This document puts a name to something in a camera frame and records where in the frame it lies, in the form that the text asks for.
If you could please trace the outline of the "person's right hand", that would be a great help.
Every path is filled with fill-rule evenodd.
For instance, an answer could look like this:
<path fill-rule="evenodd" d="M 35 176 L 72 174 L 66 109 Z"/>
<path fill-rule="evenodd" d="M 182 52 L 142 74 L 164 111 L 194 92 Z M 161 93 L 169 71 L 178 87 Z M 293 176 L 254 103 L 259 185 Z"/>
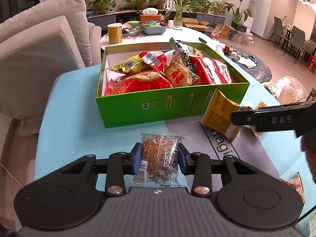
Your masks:
<path fill-rule="evenodd" d="M 313 181 L 316 182 L 316 151 L 315 151 L 315 130 L 312 130 L 303 135 L 301 139 L 301 149 L 305 153 L 306 161 L 309 170 L 313 176 Z"/>

